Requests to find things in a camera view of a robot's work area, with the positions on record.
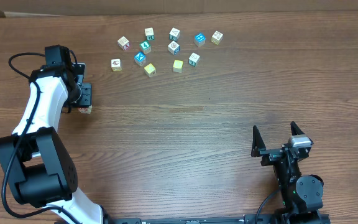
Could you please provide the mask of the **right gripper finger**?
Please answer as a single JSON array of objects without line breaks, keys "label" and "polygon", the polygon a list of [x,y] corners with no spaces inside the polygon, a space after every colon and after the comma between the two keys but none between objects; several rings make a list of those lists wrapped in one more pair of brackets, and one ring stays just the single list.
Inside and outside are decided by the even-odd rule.
[{"label": "right gripper finger", "polygon": [[265,143],[262,139],[260,131],[256,125],[252,128],[252,149],[251,149],[251,156],[252,157],[260,157],[261,152],[266,150]]},{"label": "right gripper finger", "polygon": [[304,135],[304,132],[298,127],[298,125],[294,121],[290,123],[290,127],[292,136]]}]

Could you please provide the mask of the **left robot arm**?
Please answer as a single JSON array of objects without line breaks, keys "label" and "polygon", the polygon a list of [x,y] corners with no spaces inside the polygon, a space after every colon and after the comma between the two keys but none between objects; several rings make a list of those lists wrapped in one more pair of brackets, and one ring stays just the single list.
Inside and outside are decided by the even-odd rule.
[{"label": "left robot arm", "polygon": [[42,56],[45,65],[26,77],[30,98],[20,123],[0,138],[2,205],[16,218],[51,210],[66,223],[113,223],[80,190],[74,162],[57,133],[64,108],[91,112],[91,85],[83,81],[86,65],[61,45],[46,47]]}]

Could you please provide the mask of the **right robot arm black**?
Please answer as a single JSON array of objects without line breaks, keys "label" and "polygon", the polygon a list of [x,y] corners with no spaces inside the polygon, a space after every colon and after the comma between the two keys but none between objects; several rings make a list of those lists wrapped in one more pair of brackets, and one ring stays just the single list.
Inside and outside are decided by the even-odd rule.
[{"label": "right robot arm black", "polygon": [[273,166],[278,189],[260,204],[254,218],[259,222],[264,205],[281,193],[283,208],[269,216],[269,223],[329,223],[328,215],[321,215],[324,182],[318,175],[302,175],[298,163],[309,156],[313,141],[292,121],[291,136],[278,149],[267,149],[257,126],[252,128],[252,157],[260,157],[262,166]]}]

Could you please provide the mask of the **cream block red edge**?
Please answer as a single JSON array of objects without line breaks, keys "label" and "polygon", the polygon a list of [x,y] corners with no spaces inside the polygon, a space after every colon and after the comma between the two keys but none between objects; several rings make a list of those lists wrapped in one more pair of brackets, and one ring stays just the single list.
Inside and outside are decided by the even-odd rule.
[{"label": "cream block red edge", "polygon": [[90,114],[91,110],[92,110],[92,106],[85,107],[85,108],[78,108],[78,111],[84,114]]}]

